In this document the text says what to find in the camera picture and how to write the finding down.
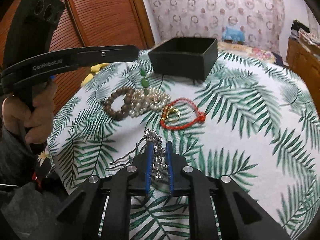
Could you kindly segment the person's left hand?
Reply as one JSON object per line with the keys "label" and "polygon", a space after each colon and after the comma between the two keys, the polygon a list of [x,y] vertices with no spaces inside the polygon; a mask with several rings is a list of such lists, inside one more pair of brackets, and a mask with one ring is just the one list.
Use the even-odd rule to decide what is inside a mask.
{"label": "person's left hand", "polygon": [[30,129],[24,136],[26,143],[44,143],[52,132],[56,91],[56,83],[52,81],[48,83],[46,88],[33,99],[33,111],[19,98],[13,95],[7,97],[2,103],[4,127],[15,135],[21,135],[22,124],[24,128]]}

